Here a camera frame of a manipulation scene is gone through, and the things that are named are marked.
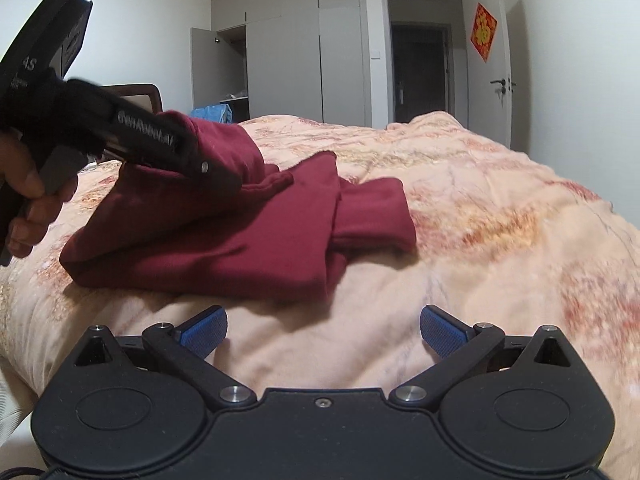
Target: bed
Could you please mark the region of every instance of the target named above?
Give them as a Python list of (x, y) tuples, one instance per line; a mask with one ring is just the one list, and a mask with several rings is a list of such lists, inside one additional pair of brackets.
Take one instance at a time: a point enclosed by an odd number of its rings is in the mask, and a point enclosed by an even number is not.
[[(281, 168), (332, 150), (352, 182), (401, 179), (417, 253), (357, 258), (327, 303), (81, 288), (58, 255), (116, 181), (120, 163), (105, 162), (81, 174), (46, 240), (0, 276), (0, 354), (21, 387), (41, 393), (90, 324), (139, 334), (221, 304), (228, 337), (208, 359), (258, 394), (267, 386), (388, 393), (435, 362), (417, 323), (434, 303), (467, 324), (490, 321), (509, 334), (560, 326), (616, 413), (604, 471), (640, 479), (640, 240), (610, 203), (444, 112), (385, 130), (292, 116), (242, 126)], [(22, 416), (32, 402), (27, 394), (16, 402)]]

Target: white door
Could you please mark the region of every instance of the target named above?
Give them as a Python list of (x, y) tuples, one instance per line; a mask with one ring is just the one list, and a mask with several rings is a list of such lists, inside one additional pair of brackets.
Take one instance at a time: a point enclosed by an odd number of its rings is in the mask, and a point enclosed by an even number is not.
[[(471, 41), (478, 4), (488, 11), (479, 24), (484, 33), (476, 36), (476, 43), (484, 52), (488, 47), (486, 40), (492, 18), (497, 22), (486, 60)], [(504, 4), (502, 0), (462, 0), (462, 5), (468, 59), (469, 129), (508, 148), (511, 144), (511, 59)]]

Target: human hand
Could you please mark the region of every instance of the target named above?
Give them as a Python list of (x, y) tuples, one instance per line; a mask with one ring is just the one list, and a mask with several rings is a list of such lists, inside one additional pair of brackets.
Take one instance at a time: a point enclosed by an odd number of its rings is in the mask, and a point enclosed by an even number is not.
[(31, 254), (58, 218), (62, 204), (69, 202), (78, 187), (78, 177), (67, 181), (58, 192), (45, 196), (29, 150), (10, 132), (0, 132), (0, 178), (26, 198), (31, 199), (24, 218), (14, 218), (5, 240), (8, 251), (17, 258)]

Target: maroon sweatshirt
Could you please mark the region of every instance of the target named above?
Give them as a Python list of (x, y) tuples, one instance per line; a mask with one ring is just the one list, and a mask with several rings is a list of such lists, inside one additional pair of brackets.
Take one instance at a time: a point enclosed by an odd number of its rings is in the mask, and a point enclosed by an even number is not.
[(353, 254), (414, 250), (398, 179), (351, 184), (338, 176), (332, 152), (280, 171), (240, 126), (164, 115), (198, 137), (206, 158), (238, 174), (241, 191), (221, 200), (180, 174), (123, 164), (60, 254), (79, 285), (325, 300)]

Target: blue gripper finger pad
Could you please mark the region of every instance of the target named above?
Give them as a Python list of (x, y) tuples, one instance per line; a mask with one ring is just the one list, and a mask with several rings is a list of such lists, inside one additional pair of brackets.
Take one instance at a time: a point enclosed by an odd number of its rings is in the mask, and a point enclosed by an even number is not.
[(204, 316), (193, 325), (183, 328), (189, 322), (178, 327), (180, 330), (180, 345), (191, 350), (199, 358), (205, 359), (226, 337), (226, 312), (222, 307), (210, 309), (210, 314)]
[(468, 342), (467, 332), (461, 330), (426, 306), (420, 313), (420, 333), (425, 343), (441, 358), (455, 352)]

